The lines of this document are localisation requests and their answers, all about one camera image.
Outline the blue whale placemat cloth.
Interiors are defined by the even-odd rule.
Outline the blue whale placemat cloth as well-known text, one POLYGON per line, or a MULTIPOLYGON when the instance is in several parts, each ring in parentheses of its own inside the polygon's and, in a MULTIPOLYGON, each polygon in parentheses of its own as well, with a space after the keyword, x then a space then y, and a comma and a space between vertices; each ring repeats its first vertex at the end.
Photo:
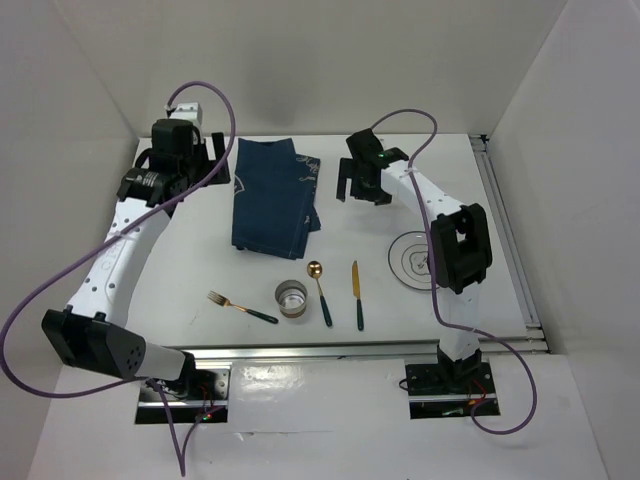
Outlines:
POLYGON ((241 139, 234 179, 231 244, 279 258, 305 255, 321 229, 314 201, 321 160, 299 154, 292 139, 241 139))

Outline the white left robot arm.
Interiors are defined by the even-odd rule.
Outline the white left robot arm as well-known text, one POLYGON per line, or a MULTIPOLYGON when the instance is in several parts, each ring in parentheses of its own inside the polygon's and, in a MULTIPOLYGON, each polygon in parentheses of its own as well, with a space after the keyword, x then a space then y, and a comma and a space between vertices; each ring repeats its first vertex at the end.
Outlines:
POLYGON ((192 355, 148 342, 126 328, 129 306, 154 244, 175 211, 169 200, 217 166, 195 114, 172 113, 152 127, 151 145, 122 178, 107 238, 82 286, 61 311, 48 310, 42 329, 68 366, 116 377, 153 378, 176 399, 204 377, 192 355))

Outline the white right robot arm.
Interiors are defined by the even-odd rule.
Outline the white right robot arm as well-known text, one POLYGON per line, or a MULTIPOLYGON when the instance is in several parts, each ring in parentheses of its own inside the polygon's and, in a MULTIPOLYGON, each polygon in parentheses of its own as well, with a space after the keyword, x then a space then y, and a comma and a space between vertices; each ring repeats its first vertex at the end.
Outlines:
POLYGON ((336 198, 375 205, 393 199, 423 216, 434 314, 445 327, 437 345, 436 379, 460 391, 481 365, 478 339, 480 285, 493 261, 487 216, 477 204, 449 196, 413 167, 409 156, 386 149, 370 129, 346 140, 351 156, 340 160, 336 198))

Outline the small metal cup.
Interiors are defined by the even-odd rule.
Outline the small metal cup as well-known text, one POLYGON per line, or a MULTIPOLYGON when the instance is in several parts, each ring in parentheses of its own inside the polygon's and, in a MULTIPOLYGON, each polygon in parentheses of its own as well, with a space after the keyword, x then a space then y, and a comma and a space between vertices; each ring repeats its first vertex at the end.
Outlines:
POLYGON ((298 318, 306 311, 307 289, 297 280, 285 280, 274 292, 280 313, 287 318, 298 318))

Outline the right side aluminium rail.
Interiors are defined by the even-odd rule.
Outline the right side aluminium rail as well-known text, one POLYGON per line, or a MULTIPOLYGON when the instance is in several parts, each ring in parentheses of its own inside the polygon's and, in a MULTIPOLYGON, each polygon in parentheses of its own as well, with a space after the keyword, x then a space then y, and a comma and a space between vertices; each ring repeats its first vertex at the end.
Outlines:
POLYGON ((549 351, 547 338, 534 304, 530 285, 517 249, 504 199, 489 155, 489 137, 480 134, 469 135, 468 138, 497 227, 497 233, 515 288, 518 304, 523 313, 523 321, 527 330, 527 341, 529 343, 544 344, 543 347, 532 347, 532 351, 549 351))

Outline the aluminium rail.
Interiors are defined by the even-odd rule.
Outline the aluminium rail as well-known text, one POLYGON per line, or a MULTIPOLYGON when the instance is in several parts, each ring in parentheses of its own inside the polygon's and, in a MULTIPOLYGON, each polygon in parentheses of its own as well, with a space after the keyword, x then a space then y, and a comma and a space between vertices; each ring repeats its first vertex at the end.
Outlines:
POLYGON ((302 361, 313 359, 406 358, 435 356, 435 342, 353 343, 335 345, 266 346, 236 348, 185 348, 198 360, 302 361))
POLYGON ((517 249, 504 199, 489 155, 489 137, 480 134, 469 135, 468 138, 497 227, 497 233, 515 288, 518 304, 523 313, 523 321, 527 330, 527 341, 529 343, 544 344, 543 347, 532 347, 532 351, 549 351, 547 338, 534 304, 530 285, 517 249))

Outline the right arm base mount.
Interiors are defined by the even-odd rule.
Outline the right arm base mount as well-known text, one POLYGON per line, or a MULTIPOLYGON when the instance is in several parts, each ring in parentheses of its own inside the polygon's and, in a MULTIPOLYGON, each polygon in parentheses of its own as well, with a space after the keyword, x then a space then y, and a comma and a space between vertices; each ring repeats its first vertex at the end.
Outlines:
POLYGON ((457 383, 445 379, 438 363, 408 363, 397 386, 407 395, 412 420, 469 417, 474 407, 477 417, 500 415, 493 372, 486 360, 457 383))

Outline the front aluminium rail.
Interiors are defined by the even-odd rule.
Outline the front aluminium rail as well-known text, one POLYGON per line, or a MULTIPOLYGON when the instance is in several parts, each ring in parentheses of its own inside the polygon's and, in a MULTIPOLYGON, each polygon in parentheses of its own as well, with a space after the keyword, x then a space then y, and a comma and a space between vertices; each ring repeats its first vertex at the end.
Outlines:
POLYGON ((198 360, 302 361, 313 359, 406 358, 435 356, 435 342, 353 343, 335 345, 266 346, 236 348, 185 348, 198 360))

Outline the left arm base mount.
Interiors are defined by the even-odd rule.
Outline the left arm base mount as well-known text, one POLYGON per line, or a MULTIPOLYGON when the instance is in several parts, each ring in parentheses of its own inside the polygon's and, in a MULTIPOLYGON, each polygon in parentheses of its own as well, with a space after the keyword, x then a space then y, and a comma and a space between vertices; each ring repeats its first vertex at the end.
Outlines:
POLYGON ((197 366, 196 377, 187 386, 156 380, 157 387, 143 384, 139 390, 135 423, 167 424, 162 396, 165 396, 171 418, 176 424, 226 423, 229 411, 231 365, 205 362, 197 366))

